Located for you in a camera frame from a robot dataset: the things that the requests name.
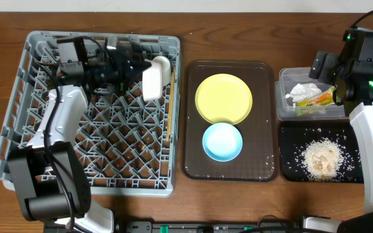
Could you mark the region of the cream plastic cup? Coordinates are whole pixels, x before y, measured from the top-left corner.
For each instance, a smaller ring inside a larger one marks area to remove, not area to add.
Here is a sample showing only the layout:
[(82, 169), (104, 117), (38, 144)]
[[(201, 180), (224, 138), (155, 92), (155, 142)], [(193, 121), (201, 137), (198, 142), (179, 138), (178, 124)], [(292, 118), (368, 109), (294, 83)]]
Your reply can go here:
[(165, 56), (156, 56), (152, 61), (157, 62), (162, 68), (162, 85), (167, 86), (171, 81), (171, 63)]

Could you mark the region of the light blue rice bowl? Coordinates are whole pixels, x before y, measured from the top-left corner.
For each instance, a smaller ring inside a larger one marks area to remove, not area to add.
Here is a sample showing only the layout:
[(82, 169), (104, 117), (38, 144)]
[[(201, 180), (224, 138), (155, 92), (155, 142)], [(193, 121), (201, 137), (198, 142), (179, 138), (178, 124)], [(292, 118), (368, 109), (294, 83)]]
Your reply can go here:
[(202, 137), (204, 152), (214, 161), (234, 160), (243, 148), (243, 138), (239, 130), (228, 123), (209, 126)]

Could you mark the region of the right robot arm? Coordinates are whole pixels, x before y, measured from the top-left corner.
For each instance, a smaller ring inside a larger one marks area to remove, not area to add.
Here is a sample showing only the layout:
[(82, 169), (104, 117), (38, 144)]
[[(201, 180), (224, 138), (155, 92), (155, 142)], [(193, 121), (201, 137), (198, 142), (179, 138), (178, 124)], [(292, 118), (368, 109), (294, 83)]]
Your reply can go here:
[(337, 55), (318, 51), (309, 77), (336, 87), (356, 135), (363, 182), (364, 214), (346, 221), (307, 217), (303, 227), (313, 232), (373, 232), (373, 54)]

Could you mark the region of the yellow pandan cake wrapper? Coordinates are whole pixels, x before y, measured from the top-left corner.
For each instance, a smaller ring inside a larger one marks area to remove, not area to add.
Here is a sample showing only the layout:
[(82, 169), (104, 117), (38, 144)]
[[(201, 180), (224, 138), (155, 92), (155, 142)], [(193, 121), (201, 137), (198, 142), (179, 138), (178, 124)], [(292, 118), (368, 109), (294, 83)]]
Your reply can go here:
[(325, 92), (304, 100), (302, 102), (296, 103), (297, 107), (313, 107), (313, 106), (322, 106), (322, 105), (332, 105), (334, 104), (333, 92), (336, 90), (334, 86), (331, 86)]

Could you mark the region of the pink plastic bowl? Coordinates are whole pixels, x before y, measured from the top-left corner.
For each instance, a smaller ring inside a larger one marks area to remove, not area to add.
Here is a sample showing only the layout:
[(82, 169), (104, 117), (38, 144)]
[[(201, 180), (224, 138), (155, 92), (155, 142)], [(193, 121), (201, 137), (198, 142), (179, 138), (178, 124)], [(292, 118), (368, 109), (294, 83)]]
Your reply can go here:
[(162, 74), (161, 64), (152, 60), (151, 66), (142, 73), (142, 97), (145, 102), (157, 100), (162, 95)]

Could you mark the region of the white tissue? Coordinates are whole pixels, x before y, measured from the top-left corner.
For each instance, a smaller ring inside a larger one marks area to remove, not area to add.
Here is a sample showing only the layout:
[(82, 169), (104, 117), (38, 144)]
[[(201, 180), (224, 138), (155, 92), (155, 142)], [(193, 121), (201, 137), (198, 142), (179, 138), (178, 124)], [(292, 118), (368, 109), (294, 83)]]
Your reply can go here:
[(321, 93), (322, 91), (314, 83), (298, 83), (285, 97), (292, 98), (293, 103), (299, 103)]

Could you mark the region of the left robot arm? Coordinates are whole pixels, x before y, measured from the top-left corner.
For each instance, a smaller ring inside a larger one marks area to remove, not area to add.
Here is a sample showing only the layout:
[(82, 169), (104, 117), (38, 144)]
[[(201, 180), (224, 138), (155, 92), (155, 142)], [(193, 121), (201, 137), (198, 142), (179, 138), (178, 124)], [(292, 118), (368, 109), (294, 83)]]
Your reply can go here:
[(69, 232), (113, 232), (113, 212), (91, 196), (87, 175), (73, 148), (79, 122), (97, 89), (113, 85), (120, 94), (150, 67), (117, 48), (100, 45), (89, 57), (87, 36), (60, 38), (58, 63), (49, 68), (50, 91), (40, 126), (24, 148), (7, 158), (23, 217), (64, 227)]

